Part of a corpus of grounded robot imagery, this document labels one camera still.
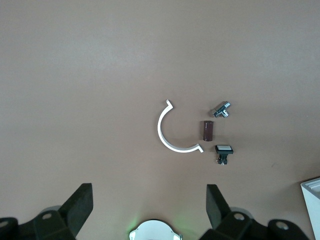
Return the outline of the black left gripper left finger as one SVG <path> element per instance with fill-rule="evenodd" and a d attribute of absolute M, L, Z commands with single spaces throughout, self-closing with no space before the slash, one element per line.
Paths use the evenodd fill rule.
<path fill-rule="evenodd" d="M 61 206 L 41 211 L 28 222 L 0 219 L 2 240 L 75 240 L 94 208 L 93 186 L 83 183 Z"/>

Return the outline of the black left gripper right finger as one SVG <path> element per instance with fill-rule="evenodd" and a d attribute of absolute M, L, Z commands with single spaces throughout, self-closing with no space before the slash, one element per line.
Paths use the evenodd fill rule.
<path fill-rule="evenodd" d="M 216 184 L 206 186 L 206 213 L 211 228 L 201 240 L 307 240 L 307 235 L 295 223 L 272 219 L 267 226 L 246 213 L 232 210 Z"/>

